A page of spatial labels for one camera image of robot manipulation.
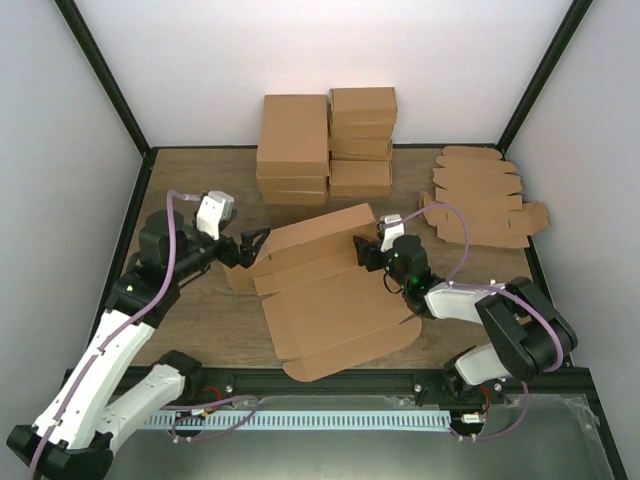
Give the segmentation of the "large cardboard box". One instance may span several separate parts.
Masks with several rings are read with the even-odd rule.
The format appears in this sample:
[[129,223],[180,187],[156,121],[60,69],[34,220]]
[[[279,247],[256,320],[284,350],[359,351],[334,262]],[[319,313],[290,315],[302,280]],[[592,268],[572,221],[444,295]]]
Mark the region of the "large cardboard box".
[[271,231],[254,264],[227,268],[236,293],[253,286],[285,373],[312,382],[410,346],[422,322],[381,271],[357,262],[354,237],[376,237],[374,211],[351,206]]

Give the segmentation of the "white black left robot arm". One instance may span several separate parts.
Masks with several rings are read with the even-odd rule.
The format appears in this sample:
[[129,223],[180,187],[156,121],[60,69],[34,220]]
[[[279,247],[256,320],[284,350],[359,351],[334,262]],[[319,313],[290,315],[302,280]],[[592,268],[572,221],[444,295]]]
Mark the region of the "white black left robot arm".
[[263,227],[235,241],[166,210],[146,219],[139,249],[114,283],[87,350],[45,411],[7,438],[30,478],[102,479],[117,451],[153,413],[194,407],[204,392],[202,364],[176,350],[162,355],[124,394],[114,392],[182,287],[214,262],[252,266],[269,234]]

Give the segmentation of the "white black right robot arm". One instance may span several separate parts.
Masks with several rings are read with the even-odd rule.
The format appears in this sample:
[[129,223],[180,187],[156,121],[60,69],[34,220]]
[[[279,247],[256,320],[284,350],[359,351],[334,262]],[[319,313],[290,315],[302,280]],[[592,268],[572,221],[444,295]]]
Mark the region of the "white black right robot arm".
[[528,278],[473,286],[432,272],[419,237],[401,235],[389,245],[353,238],[358,265],[381,271],[409,310],[420,317],[481,325],[489,342],[452,358],[444,367],[444,389],[458,403],[472,399],[490,380],[529,382],[563,364],[578,338],[562,314]]

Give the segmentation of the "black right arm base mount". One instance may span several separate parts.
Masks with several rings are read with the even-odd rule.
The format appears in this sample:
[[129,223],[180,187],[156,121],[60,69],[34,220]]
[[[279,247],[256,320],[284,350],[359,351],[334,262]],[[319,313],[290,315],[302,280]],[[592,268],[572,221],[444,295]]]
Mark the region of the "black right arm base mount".
[[417,405],[438,405],[441,409],[481,408],[500,405],[504,395],[488,384],[469,386],[451,369],[416,370],[411,375]]

